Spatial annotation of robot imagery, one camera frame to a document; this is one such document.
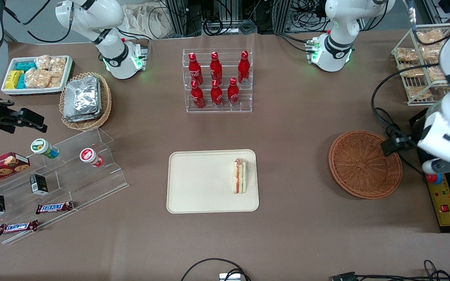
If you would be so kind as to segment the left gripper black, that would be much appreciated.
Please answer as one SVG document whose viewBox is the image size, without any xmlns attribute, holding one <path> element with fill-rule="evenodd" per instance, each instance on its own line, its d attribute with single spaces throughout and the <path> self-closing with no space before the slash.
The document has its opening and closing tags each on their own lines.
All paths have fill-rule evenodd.
<svg viewBox="0 0 450 281">
<path fill-rule="evenodd" d="M 397 124 L 389 125 L 389 138 L 381 143 L 384 156 L 392 155 L 399 151 L 408 151 L 417 148 L 417 143 L 412 135 L 405 134 Z"/>
</svg>

